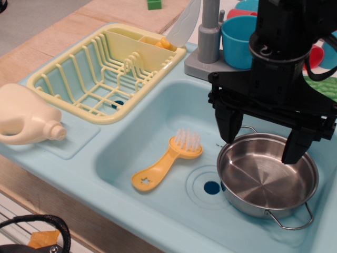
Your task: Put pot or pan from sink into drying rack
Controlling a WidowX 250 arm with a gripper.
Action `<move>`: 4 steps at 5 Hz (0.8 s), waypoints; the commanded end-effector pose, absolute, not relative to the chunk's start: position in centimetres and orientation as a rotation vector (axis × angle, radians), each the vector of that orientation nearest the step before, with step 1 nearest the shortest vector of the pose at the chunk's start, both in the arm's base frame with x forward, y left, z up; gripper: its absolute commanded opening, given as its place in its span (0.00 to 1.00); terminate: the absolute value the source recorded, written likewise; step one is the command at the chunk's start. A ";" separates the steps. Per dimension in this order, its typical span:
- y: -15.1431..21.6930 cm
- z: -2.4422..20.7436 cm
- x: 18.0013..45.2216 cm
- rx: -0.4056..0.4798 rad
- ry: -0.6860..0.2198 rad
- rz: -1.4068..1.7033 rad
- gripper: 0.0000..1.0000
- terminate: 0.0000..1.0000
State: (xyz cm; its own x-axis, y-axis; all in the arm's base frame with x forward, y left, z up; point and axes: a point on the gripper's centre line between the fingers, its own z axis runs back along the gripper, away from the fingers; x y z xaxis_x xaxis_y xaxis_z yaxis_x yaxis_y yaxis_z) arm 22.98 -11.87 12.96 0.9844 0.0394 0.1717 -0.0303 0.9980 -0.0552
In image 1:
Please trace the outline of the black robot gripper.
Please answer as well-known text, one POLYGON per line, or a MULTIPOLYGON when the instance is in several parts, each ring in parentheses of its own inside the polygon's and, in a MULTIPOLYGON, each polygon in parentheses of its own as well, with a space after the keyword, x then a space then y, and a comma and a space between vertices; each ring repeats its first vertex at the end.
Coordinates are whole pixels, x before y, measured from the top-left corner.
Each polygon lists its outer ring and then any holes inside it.
POLYGON ((252 67, 248 80, 238 82, 209 75, 209 103, 221 138, 232 143, 245 114, 290 128, 282 155, 284 164, 295 164, 313 141, 331 139, 336 128, 336 103, 305 81, 302 68, 311 46, 286 51, 272 47, 257 34, 249 41, 252 67))

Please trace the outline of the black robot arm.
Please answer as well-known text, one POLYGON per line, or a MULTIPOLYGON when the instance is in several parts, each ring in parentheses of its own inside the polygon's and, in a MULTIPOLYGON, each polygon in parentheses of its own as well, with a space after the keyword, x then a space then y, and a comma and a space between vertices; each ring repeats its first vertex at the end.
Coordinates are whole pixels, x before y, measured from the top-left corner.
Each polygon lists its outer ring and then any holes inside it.
POLYGON ((209 102, 221 138, 232 143, 244 115, 291 129, 282 162, 296 163, 311 143, 331 139, 336 103, 310 87, 310 51, 324 39, 336 47, 336 1, 260 1, 255 32, 249 40, 248 71, 213 72, 209 102))

